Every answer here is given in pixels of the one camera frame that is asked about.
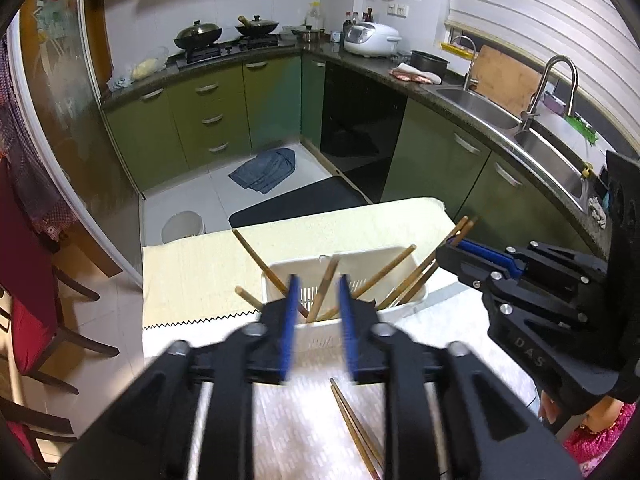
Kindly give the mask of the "person's right hand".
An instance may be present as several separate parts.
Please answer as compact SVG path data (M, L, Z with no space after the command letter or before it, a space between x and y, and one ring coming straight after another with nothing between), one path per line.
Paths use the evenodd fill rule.
M570 416L565 414L559 404L555 403L544 390L539 393L539 399L538 418L551 430L552 434L557 434Z

